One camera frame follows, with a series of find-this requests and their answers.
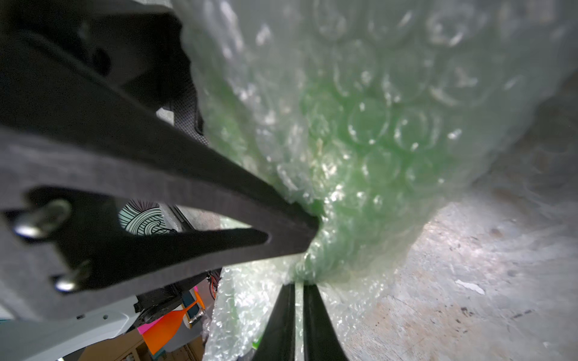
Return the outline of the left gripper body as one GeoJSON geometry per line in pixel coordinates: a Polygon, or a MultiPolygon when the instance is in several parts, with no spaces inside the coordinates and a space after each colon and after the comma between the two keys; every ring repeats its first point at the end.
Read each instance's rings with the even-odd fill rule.
{"type": "Polygon", "coordinates": [[[13,2],[1,35],[1,302],[67,318],[192,278],[181,236],[134,236],[117,200],[182,200],[198,144],[156,117],[179,22],[134,1],[13,2]]]}

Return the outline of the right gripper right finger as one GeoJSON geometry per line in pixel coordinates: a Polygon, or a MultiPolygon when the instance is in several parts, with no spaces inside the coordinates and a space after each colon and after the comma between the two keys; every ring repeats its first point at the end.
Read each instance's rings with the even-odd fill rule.
{"type": "Polygon", "coordinates": [[[306,361],[348,361],[316,285],[303,288],[304,358],[306,361]]]}

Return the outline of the clear bubble wrap sheet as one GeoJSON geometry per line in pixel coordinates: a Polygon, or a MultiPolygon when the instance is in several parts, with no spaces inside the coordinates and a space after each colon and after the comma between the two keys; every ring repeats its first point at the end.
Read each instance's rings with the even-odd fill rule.
{"type": "Polygon", "coordinates": [[[208,360],[316,283],[352,360],[577,358],[575,1],[175,1],[211,146],[318,215],[224,269],[208,360]]]}

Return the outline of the green plastic wine glass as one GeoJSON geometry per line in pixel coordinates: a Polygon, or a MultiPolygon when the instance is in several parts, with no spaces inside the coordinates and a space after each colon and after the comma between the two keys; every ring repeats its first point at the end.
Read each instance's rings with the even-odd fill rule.
{"type": "Polygon", "coordinates": [[[310,84],[287,114],[257,120],[225,94],[207,129],[223,154],[320,220],[301,257],[287,257],[299,281],[344,269],[391,266],[441,206],[437,164],[393,144],[379,127],[388,111],[373,99],[354,107],[310,84]]]}

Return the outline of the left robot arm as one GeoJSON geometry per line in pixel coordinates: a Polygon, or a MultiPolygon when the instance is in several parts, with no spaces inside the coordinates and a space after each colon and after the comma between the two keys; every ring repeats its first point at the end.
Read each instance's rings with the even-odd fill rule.
{"type": "Polygon", "coordinates": [[[1,358],[56,360],[207,271],[299,254],[317,218],[201,142],[174,11],[1,3],[1,358]]]}

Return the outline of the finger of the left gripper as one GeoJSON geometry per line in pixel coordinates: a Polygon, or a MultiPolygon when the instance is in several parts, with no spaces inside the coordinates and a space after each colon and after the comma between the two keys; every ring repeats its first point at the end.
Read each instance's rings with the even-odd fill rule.
{"type": "Polygon", "coordinates": [[[153,289],[305,251],[319,221],[57,48],[1,49],[1,280],[153,289]],[[133,236],[117,199],[185,205],[244,230],[133,236]]]}

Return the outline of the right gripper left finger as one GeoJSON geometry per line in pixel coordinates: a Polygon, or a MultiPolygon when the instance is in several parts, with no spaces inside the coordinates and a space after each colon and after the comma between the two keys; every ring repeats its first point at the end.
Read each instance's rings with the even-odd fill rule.
{"type": "Polygon", "coordinates": [[[295,361],[295,285],[284,285],[253,361],[295,361]]]}

